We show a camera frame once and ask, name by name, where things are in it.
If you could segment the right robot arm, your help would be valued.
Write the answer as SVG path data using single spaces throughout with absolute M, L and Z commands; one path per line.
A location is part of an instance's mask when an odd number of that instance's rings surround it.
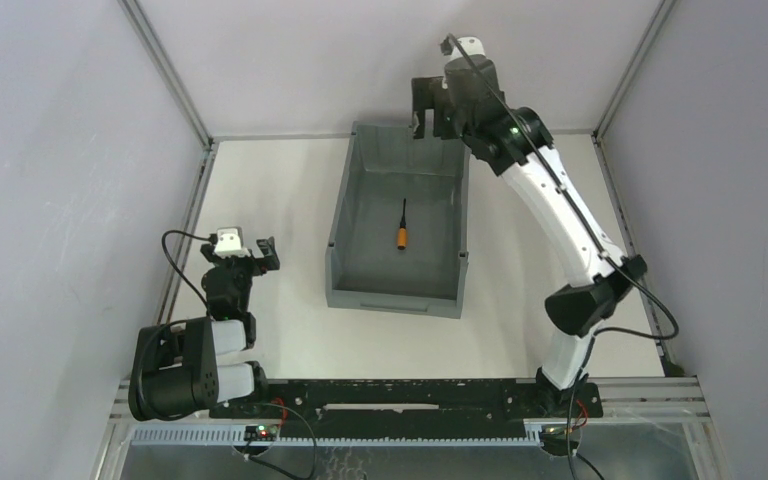
M 531 210 L 558 253 L 567 283 L 544 301 L 555 327 L 536 380 L 552 394 L 569 393 L 583 378 L 593 339 L 635 282 L 647 271 L 639 255 L 628 257 L 601 228 L 571 182 L 554 138 L 528 107 L 502 106 L 480 79 L 461 90 L 441 76 L 411 81 L 414 136 L 460 140 Z

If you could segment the orange handled screwdriver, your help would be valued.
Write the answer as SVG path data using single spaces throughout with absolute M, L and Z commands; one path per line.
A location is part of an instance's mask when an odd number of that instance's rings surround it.
M 406 203 L 407 199 L 402 200 L 401 216 L 399 221 L 399 228 L 397 232 L 397 249 L 403 251 L 407 247 L 408 231 L 406 225 Z

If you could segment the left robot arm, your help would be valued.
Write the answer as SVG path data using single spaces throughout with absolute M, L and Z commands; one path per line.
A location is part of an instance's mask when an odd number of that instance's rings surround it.
M 175 421 L 232 400 L 262 402 L 268 381 L 256 361 L 223 365 L 221 357 L 254 347 L 256 318 L 249 310 L 253 280 L 280 268 L 274 237 L 246 247 L 238 227 L 202 238 L 209 263 L 194 291 L 201 317 L 145 327 L 138 333 L 128 405 L 138 421 Z

